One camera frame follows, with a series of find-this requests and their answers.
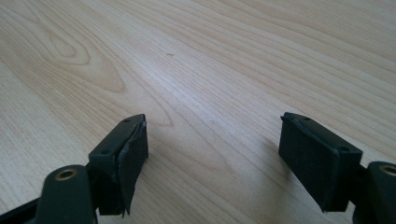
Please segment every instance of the light wood surface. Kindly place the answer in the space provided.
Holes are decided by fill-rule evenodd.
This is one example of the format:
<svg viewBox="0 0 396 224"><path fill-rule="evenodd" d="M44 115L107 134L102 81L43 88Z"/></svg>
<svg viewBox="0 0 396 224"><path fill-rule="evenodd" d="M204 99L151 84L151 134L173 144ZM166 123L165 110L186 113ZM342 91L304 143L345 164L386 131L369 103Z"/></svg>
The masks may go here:
<svg viewBox="0 0 396 224"><path fill-rule="evenodd" d="M132 214L100 223L351 223L277 155L285 111L396 162L392 0L1 0L0 213L145 113Z"/></svg>

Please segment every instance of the black mount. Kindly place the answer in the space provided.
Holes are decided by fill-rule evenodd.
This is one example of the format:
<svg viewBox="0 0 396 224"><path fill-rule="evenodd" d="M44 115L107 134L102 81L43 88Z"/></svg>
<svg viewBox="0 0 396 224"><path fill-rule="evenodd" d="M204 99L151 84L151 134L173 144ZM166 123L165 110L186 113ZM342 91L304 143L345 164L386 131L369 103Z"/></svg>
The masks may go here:
<svg viewBox="0 0 396 224"><path fill-rule="evenodd" d="M360 165L362 151L311 118L285 113L279 155L323 212L356 205L355 224L396 223L396 165Z"/></svg>
<svg viewBox="0 0 396 224"><path fill-rule="evenodd" d="M129 214L134 185L149 157L145 115L120 122L90 153L86 166L50 173L41 197L0 216L0 223L97 223L100 215Z"/></svg>

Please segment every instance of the rectangular black block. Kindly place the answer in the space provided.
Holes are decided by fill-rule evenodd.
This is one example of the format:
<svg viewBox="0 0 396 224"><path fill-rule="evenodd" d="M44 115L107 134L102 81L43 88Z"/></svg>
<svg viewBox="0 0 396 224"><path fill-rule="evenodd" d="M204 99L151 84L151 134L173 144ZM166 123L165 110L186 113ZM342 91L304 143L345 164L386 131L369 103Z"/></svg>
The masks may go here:
<svg viewBox="0 0 396 224"><path fill-rule="evenodd" d="M310 118L281 118L280 157L323 212L345 211L362 151Z"/></svg>
<svg viewBox="0 0 396 224"><path fill-rule="evenodd" d="M90 153L92 200L101 215L130 213L134 185L148 156L143 114L121 121Z"/></svg>

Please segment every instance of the wood grain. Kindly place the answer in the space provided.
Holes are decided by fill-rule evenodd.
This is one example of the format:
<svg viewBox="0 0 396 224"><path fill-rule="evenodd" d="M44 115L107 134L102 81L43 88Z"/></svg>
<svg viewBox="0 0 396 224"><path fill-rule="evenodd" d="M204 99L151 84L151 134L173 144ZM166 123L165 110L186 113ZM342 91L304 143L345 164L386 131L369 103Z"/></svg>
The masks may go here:
<svg viewBox="0 0 396 224"><path fill-rule="evenodd" d="M0 213L145 113L130 217L101 223L351 223L322 214L277 148L285 111L396 162L389 0L3 0Z"/></svg>

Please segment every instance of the screw hole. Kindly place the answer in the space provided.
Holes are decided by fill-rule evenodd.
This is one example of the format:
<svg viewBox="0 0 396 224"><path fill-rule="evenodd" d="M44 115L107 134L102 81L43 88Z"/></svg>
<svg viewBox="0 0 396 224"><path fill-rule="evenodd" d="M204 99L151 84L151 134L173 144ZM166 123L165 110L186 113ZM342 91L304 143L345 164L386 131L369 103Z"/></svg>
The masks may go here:
<svg viewBox="0 0 396 224"><path fill-rule="evenodd" d="M396 176L396 167L394 166L382 165L379 168L382 170L382 172L386 173L387 175Z"/></svg>
<svg viewBox="0 0 396 224"><path fill-rule="evenodd" d="M67 170L62 170L59 172L56 176L55 179L58 181L63 181L72 178L77 174L76 169L67 169Z"/></svg>

